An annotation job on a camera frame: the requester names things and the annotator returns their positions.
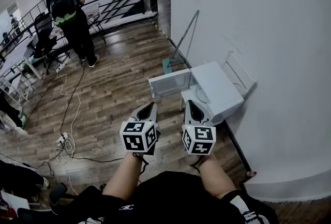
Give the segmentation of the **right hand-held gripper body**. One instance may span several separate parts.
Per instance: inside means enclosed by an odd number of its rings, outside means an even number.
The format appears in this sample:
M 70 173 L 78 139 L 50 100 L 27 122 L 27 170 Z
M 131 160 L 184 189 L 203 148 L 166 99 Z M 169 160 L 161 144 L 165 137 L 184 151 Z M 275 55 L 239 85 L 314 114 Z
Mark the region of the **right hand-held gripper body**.
M 199 103 L 185 103 L 182 141 L 189 155 L 210 155 L 216 143 L 216 128 L 209 112 Z

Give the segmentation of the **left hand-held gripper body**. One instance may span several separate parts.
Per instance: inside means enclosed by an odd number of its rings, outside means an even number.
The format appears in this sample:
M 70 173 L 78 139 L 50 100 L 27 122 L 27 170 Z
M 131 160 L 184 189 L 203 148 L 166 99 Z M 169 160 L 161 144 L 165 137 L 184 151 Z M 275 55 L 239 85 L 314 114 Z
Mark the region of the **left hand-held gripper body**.
M 157 124 L 157 104 L 150 102 L 138 107 L 122 122 L 119 135 L 128 152 L 153 155 L 160 137 Z

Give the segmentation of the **person's left forearm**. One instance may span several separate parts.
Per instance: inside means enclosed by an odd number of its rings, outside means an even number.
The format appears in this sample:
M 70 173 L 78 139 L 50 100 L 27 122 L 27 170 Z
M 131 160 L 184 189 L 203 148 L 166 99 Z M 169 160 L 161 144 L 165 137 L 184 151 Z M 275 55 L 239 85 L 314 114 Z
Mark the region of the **person's left forearm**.
M 142 159 L 143 154 L 128 152 L 102 194 L 128 201 L 138 185 Z

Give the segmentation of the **person's right forearm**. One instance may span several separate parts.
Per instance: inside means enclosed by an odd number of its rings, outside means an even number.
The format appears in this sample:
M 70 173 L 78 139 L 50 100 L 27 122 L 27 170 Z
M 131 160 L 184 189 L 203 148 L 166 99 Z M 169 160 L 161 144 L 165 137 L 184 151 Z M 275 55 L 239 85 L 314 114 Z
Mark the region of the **person's right forearm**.
M 236 190 L 234 183 L 220 166 L 214 154 L 203 156 L 198 168 L 205 190 L 213 197 L 222 199 L 226 194 Z

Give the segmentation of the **glass turntable plate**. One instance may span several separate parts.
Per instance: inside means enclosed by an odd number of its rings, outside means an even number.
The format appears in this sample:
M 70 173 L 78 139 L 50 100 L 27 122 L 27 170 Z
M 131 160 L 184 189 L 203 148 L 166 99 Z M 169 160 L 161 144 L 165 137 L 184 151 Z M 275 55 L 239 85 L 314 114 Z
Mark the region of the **glass turntable plate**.
M 195 95 L 200 102 L 208 103 L 208 97 L 200 86 L 196 87 Z

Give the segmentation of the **person's black clothing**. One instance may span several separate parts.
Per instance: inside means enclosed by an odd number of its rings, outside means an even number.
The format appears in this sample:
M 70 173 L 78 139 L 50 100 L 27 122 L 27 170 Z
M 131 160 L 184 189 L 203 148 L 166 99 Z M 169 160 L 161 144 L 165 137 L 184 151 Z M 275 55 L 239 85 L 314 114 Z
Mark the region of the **person's black clothing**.
M 125 201 L 93 186 L 50 217 L 48 224 L 279 224 L 268 205 L 241 190 L 218 199 L 200 177 L 165 171 L 141 183 Z

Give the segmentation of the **green flat mop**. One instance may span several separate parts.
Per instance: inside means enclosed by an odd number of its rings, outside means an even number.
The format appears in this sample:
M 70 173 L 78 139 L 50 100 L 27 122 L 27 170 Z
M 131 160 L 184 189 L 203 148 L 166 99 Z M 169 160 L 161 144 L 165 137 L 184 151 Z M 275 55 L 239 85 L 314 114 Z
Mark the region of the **green flat mop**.
M 184 34 L 182 35 L 182 37 L 181 37 L 178 44 L 175 44 L 171 38 L 168 38 L 168 42 L 175 48 L 175 50 L 174 50 L 174 52 L 172 53 L 172 55 L 170 57 L 162 60 L 162 66 L 163 66 L 164 74 L 172 73 L 171 63 L 175 62 L 177 60 L 176 55 L 178 55 L 178 57 L 180 57 L 183 60 L 184 63 L 186 62 L 186 58 L 181 54 L 181 52 L 179 50 L 179 47 L 181 46 L 183 40 L 185 39 L 187 33 L 189 32 L 194 20 L 196 20 L 198 18 L 199 13 L 200 13 L 199 10 L 197 10 L 195 12 L 193 18 L 191 19 L 189 25 L 187 26 L 187 28 L 186 28 Z

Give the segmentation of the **black rolling chair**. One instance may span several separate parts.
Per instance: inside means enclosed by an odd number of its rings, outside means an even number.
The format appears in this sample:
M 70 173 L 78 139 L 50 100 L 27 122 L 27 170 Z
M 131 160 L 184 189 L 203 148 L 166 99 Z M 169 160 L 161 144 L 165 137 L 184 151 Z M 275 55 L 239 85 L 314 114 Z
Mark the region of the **black rolling chair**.
M 78 195 L 69 193 L 67 186 L 60 182 L 51 188 L 49 193 L 49 202 L 52 206 L 68 205 L 77 196 Z

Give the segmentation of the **white board panel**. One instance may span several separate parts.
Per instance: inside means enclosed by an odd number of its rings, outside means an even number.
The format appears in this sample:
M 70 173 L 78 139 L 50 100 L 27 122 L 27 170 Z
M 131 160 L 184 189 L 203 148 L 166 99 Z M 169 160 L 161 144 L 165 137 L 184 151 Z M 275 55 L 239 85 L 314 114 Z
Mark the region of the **white board panel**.
M 8 203 L 9 207 L 14 209 L 16 213 L 19 208 L 30 210 L 28 200 L 25 198 L 14 196 L 2 190 L 1 190 L 1 196 L 3 200 Z

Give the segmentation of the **small folding table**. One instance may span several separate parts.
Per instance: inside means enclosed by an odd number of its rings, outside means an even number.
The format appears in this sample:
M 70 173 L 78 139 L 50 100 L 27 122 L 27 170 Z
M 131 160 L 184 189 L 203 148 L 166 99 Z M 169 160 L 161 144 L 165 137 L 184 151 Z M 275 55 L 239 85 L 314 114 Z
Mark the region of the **small folding table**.
M 96 39 L 100 37 L 103 40 L 103 42 L 106 43 L 106 39 L 104 37 L 104 29 L 101 25 L 101 20 L 100 20 L 101 13 L 99 10 L 100 9 L 99 5 L 100 5 L 99 3 L 84 5 L 82 7 L 82 10 L 86 15 L 92 39 Z

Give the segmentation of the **black office chair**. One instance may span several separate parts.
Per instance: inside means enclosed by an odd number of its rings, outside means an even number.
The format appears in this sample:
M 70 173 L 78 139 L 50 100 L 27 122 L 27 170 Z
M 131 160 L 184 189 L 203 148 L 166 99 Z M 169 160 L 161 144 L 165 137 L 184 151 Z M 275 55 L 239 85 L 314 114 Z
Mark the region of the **black office chair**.
M 35 18 L 34 27 L 36 35 L 38 38 L 37 44 L 35 46 L 34 58 L 43 60 L 44 68 L 46 68 L 46 74 L 49 74 L 49 69 L 53 61 L 57 61 L 60 64 L 58 56 L 61 54 L 69 55 L 70 45 L 65 43 L 59 48 L 54 48 L 57 44 L 57 36 L 51 37 L 52 27 L 52 18 L 47 13 L 44 12 L 39 14 Z

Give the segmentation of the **white desk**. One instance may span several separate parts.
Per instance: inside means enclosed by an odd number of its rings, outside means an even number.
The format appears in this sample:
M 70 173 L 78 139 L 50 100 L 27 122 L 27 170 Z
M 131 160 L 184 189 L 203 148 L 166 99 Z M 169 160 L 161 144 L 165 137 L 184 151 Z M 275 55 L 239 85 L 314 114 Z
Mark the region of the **white desk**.
M 11 68 L 16 67 L 21 61 L 25 62 L 36 77 L 41 80 L 42 75 L 37 71 L 29 60 L 32 52 L 34 51 L 33 47 L 38 41 L 38 36 L 28 36 L 22 42 L 20 42 L 15 49 L 9 54 L 4 65 L 0 70 L 0 77 L 3 77 Z

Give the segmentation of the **black green backpack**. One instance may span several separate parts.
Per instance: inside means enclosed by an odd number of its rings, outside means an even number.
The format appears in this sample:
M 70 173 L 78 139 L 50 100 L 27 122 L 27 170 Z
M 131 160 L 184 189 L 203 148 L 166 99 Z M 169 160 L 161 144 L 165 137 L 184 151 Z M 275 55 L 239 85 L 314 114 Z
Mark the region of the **black green backpack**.
M 54 24 L 63 27 L 76 18 L 77 2 L 75 0 L 51 0 L 50 11 Z

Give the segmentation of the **white metal frame rack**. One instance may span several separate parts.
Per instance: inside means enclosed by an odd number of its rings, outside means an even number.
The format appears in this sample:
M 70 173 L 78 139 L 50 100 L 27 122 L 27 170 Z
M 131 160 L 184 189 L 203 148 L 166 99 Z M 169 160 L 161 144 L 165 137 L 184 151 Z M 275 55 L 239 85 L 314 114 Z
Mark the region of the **white metal frame rack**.
M 229 52 L 222 69 L 244 99 L 256 88 L 256 80 L 250 76 L 233 52 Z

